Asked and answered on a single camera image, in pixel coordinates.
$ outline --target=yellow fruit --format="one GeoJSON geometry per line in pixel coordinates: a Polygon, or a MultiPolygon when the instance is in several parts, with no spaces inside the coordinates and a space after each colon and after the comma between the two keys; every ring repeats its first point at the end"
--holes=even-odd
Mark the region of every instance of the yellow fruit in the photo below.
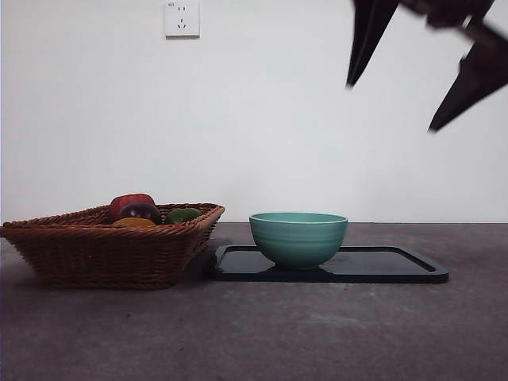
{"type": "Polygon", "coordinates": [[[126,217],[113,223],[113,226],[155,226],[155,222],[147,218],[126,217]]]}

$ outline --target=green fruit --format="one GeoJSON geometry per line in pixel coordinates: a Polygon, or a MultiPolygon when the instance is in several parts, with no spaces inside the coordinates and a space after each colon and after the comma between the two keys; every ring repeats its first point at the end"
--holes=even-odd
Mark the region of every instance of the green fruit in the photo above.
{"type": "Polygon", "coordinates": [[[175,209],[166,215],[164,224],[179,224],[180,222],[194,220],[201,215],[202,212],[195,208],[175,209]]]}

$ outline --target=bowl rim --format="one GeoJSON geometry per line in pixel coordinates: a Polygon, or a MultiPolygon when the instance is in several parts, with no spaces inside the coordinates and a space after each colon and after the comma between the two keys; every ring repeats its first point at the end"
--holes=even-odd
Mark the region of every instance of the bowl rim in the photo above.
{"type": "Polygon", "coordinates": [[[320,224],[336,224],[336,223],[344,223],[348,222],[348,218],[345,216],[340,216],[338,214],[330,214],[330,213],[315,213],[315,212],[263,212],[263,213],[256,213],[252,214],[248,218],[249,220],[255,220],[255,221],[264,221],[264,222],[273,222],[278,224],[305,224],[305,225],[320,225],[320,224]],[[267,218],[262,218],[260,216],[264,214],[313,214],[318,216],[330,216],[330,217],[337,217],[337,221],[274,221],[269,220],[267,218]]]}

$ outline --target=gray floor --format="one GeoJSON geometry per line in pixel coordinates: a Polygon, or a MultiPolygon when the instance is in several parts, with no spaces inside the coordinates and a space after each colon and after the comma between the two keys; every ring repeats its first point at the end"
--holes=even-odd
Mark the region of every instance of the gray floor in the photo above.
{"type": "Polygon", "coordinates": [[[228,283],[219,224],[163,291],[54,291],[2,242],[2,380],[508,379],[508,225],[350,224],[344,244],[401,245],[443,284],[228,283]]]}

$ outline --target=basket rim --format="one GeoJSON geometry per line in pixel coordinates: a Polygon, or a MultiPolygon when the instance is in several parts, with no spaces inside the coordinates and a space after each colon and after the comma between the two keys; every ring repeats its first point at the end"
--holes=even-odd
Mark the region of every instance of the basket rim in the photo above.
{"type": "Polygon", "coordinates": [[[13,229],[16,230],[73,230],[73,231],[90,231],[95,230],[97,231],[100,229],[103,232],[111,231],[111,232],[158,232],[158,231],[173,231],[173,230],[179,230],[179,229],[189,229],[191,227],[195,227],[196,225],[201,225],[205,220],[210,219],[210,217],[213,217],[215,215],[220,216],[225,211],[224,206],[220,206],[218,204],[214,204],[211,202],[196,202],[196,203],[172,203],[172,204],[156,204],[156,206],[159,209],[165,210],[165,209],[171,209],[176,208],[180,206],[212,206],[212,209],[208,212],[202,214],[201,216],[198,216],[190,221],[185,222],[179,222],[175,224],[161,224],[161,225],[151,225],[151,226],[113,226],[112,224],[94,224],[94,225],[81,225],[81,224],[58,224],[58,223],[50,223],[45,224],[44,220],[48,220],[50,218],[59,218],[59,217],[77,217],[80,214],[89,214],[89,213],[99,213],[104,211],[104,209],[109,208],[109,205],[103,205],[103,206],[96,206],[93,208],[88,208],[85,210],[80,210],[76,212],[66,213],[66,214],[57,214],[47,217],[37,217],[37,218],[31,218],[29,220],[24,221],[10,221],[10,222],[4,222],[2,226],[0,226],[0,237],[2,236],[2,232],[5,232],[7,230],[12,231],[13,229]]]}

